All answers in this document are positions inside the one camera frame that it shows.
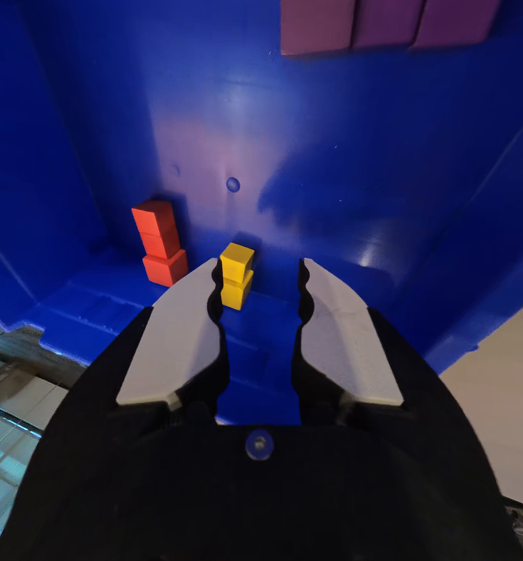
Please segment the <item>yellow wooden cube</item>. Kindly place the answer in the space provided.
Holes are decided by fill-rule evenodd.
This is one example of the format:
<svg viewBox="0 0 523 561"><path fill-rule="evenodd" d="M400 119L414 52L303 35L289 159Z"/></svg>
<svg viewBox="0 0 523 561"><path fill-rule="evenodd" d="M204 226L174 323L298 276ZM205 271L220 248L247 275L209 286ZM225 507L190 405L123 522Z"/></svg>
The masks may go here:
<svg viewBox="0 0 523 561"><path fill-rule="evenodd" d="M237 243L230 243L220 255L223 278L242 284L251 271L255 251Z"/></svg>
<svg viewBox="0 0 523 561"><path fill-rule="evenodd" d="M222 305L240 311L250 292L253 276L254 271L249 270L242 282L223 278L223 289L221 291Z"/></svg>

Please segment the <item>blue plastic bin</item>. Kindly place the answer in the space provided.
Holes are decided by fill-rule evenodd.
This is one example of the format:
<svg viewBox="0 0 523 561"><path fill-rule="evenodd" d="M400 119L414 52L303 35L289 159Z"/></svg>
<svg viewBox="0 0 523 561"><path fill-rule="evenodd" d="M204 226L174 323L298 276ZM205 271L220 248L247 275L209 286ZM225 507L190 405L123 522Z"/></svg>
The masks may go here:
<svg viewBox="0 0 523 561"><path fill-rule="evenodd" d="M89 365L164 288L132 207L190 270L255 251L224 310L228 424L297 424L299 259L440 374L523 306L523 1L488 39L289 58L279 1L0 1L0 327Z"/></svg>

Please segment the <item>red wooden cube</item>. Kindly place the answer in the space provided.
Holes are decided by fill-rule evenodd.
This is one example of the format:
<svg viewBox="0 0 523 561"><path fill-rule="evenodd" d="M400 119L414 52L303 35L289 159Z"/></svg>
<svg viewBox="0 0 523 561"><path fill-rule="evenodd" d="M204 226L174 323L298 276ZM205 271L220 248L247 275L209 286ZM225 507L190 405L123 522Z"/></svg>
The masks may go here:
<svg viewBox="0 0 523 561"><path fill-rule="evenodd" d="M140 233L147 256L169 260L180 249L180 240L176 228L170 228L160 235Z"/></svg>
<svg viewBox="0 0 523 561"><path fill-rule="evenodd" d="M162 237L176 227L172 204L165 200L146 200L131 208L140 234Z"/></svg>
<svg viewBox="0 0 523 561"><path fill-rule="evenodd" d="M188 274L188 260L184 249L179 249L168 259L146 255L142 261L148 279L168 288Z"/></svg>

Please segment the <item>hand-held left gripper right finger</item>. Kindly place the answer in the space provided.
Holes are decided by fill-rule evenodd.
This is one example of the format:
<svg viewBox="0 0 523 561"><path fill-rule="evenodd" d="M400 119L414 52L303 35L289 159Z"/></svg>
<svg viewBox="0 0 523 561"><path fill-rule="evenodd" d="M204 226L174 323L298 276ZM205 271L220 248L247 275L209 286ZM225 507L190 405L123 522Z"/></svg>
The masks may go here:
<svg viewBox="0 0 523 561"><path fill-rule="evenodd" d="M398 407L403 396L369 309L313 259L299 261L299 318L291 381L302 402Z"/></svg>

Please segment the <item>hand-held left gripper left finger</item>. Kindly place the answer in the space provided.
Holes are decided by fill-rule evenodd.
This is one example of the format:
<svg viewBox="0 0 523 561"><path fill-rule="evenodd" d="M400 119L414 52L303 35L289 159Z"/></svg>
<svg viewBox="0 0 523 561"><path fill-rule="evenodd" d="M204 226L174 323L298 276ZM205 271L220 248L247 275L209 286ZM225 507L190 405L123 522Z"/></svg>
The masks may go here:
<svg viewBox="0 0 523 561"><path fill-rule="evenodd" d="M118 405L217 405L230 381L222 287L222 262L212 258L154 303L118 392Z"/></svg>

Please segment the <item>purple wooden cube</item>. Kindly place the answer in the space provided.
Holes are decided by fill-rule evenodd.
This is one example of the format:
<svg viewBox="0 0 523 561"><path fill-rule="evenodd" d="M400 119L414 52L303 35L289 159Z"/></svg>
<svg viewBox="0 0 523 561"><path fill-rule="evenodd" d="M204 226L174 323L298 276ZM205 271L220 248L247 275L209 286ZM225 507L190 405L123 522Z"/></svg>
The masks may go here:
<svg viewBox="0 0 523 561"><path fill-rule="evenodd" d="M356 1L280 1L280 52L284 56L349 49Z"/></svg>
<svg viewBox="0 0 523 561"><path fill-rule="evenodd" d="M354 49L408 46L417 33L424 1L356 1Z"/></svg>
<svg viewBox="0 0 523 561"><path fill-rule="evenodd" d="M469 46L487 39L501 1L426 1L412 48Z"/></svg>

